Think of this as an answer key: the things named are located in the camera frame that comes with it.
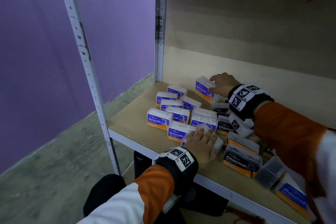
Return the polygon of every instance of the black wrist strap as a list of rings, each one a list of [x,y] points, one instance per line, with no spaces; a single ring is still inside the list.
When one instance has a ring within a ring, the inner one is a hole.
[[[254,120],[253,111],[258,105],[265,101],[274,102],[274,99],[266,91],[250,84],[241,84],[234,87],[230,91],[228,99],[230,110],[241,120]]]
[[[195,156],[185,148],[176,147],[159,154],[153,165],[160,165],[170,171],[175,180],[175,195],[183,195],[192,186],[198,171],[198,162]]]

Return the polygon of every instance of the purple wall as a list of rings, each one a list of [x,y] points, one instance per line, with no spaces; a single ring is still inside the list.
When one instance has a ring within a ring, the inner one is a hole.
[[[77,0],[103,101],[154,71],[155,0]]]
[[[154,0],[78,0],[104,102],[154,68]],[[0,173],[95,107],[63,0],[0,0]]]

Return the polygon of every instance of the right hand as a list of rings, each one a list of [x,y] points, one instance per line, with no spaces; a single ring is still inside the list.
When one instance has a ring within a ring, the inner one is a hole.
[[[197,159],[199,168],[206,167],[216,158],[213,145],[217,140],[217,135],[211,136],[212,132],[213,130],[209,129],[208,132],[204,134],[204,129],[201,128],[194,137],[195,131],[192,131],[184,144],[184,148],[190,151]]]
[[[232,75],[223,73],[223,74],[217,74],[215,76],[212,76],[210,78],[210,81],[215,81],[215,84],[217,84],[217,87],[210,88],[209,91],[211,93],[216,93],[221,95],[222,97],[227,98],[230,91],[237,85],[240,85],[241,83],[238,82]]]

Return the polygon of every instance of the orange sleeve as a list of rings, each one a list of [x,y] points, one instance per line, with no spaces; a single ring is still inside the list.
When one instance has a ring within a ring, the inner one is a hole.
[[[175,181],[170,172],[159,165],[149,167],[135,183],[145,203],[144,224],[152,224],[174,192]]]
[[[287,167],[316,182],[316,152],[327,127],[279,103],[266,103],[255,115],[254,131]]]

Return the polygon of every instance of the metal shelving unit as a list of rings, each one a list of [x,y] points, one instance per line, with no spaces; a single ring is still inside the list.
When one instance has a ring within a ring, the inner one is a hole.
[[[84,28],[81,22],[80,13],[76,0],[64,0],[66,9],[68,11],[69,19],[73,28],[73,33],[77,42],[79,55],[86,72],[86,77],[90,85],[92,97],[96,106],[97,114],[100,120],[101,128],[103,130],[104,139],[109,151],[111,161],[116,174],[121,175],[118,160],[113,146],[112,138],[131,149],[144,154],[149,158],[156,157],[157,153],[133,142],[110,129],[107,129],[106,115],[104,106],[99,91],[98,82],[95,75],[93,62],[91,59],[89,47],[85,38]],[[155,35],[155,82],[162,82],[163,72],[163,50],[164,50],[164,30],[165,30],[165,14],[166,14],[166,0],[156,0],[156,35]],[[203,187],[217,193],[218,195],[229,199],[233,203],[253,212],[254,214],[274,223],[292,224],[295,223],[273,211],[259,205],[236,192],[233,192],[201,175],[196,175],[194,181]]]

